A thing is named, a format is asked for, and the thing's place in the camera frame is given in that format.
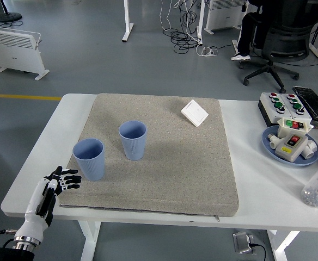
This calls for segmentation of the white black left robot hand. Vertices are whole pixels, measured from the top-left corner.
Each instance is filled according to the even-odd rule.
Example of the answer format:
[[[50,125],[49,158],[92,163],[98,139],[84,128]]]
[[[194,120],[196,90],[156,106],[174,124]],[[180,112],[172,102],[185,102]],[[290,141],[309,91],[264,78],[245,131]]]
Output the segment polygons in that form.
[[[65,190],[78,189],[80,183],[77,170],[61,166],[38,182],[26,209],[25,221],[14,236],[17,249],[41,244],[44,231],[51,225],[57,196]]]

